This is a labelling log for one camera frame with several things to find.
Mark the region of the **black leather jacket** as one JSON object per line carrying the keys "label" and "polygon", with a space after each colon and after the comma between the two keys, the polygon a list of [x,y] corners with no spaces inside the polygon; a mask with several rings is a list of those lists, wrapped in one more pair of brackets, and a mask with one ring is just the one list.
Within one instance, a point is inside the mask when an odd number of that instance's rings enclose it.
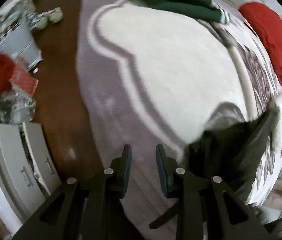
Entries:
{"label": "black leather jacket", "polygon": [[277,117],[277,108],[258,119],[205,131],[187,148],[187,165],[197,178],[219,176],[246,206],[262,155]]}

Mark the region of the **white drawer unit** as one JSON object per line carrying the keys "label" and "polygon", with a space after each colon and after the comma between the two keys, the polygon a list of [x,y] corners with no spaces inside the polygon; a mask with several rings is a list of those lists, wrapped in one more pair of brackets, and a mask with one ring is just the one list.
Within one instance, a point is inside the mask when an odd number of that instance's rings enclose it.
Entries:
{"label": "white drawer unit", "polygon": [[0,217],[24,223],[61,185],[40,124],[0,124]]}

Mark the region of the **floral plush bed blanket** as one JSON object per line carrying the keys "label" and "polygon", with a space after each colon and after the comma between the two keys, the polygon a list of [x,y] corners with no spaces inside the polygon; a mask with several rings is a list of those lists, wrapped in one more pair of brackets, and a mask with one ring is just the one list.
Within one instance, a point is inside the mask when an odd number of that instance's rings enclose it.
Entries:
{"label": "floral plush bed blanket", "polygon": [[282,180],[282,86],[269,53],[242,14],[221,3],[228,25],[148,8],[139,0],[82,0],[76,70],[104,166],[125,144],[132,170],[123,208],[144,239],[174,239],[176,220],[151,230],[166,211],[155,147],[187,164],[205,131],[279,108],[256,171],[238,189],[264,205]]}

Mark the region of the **red quilt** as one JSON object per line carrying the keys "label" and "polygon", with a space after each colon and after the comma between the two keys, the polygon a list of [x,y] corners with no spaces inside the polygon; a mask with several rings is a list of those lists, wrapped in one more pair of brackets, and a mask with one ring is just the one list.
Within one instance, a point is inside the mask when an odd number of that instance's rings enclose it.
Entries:
{"label": "red quilt", "polygon": [[260,38],[282,86],[282,20],[280,16],[265,4],[258,2],[244,3],[239,7],[239,12]]}

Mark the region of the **white bedside nightstand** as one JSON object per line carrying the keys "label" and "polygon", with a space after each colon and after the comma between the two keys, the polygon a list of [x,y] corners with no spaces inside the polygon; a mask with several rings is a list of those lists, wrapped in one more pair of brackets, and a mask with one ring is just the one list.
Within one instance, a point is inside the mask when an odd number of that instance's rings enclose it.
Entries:
{"label": "white bedside nightstand", "polygon": [[27,70],[32,70],[42,61],[41,50],[34,41],[23,11],[16,10],[0,20],[0,53],[12,59],[21,57],[28,64]]}

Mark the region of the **white slippers pair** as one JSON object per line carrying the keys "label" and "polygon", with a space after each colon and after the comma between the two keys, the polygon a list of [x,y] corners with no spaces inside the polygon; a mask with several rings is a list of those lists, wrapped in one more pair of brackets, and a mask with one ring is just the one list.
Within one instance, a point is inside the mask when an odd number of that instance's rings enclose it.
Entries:
{"label": "white slippers pair", "polygon": [[48,23],[56,24],[63,20],[63,11],[60,7],[57,7],[41,14],[29,14],[27,20],[31,31],[43,30]]}

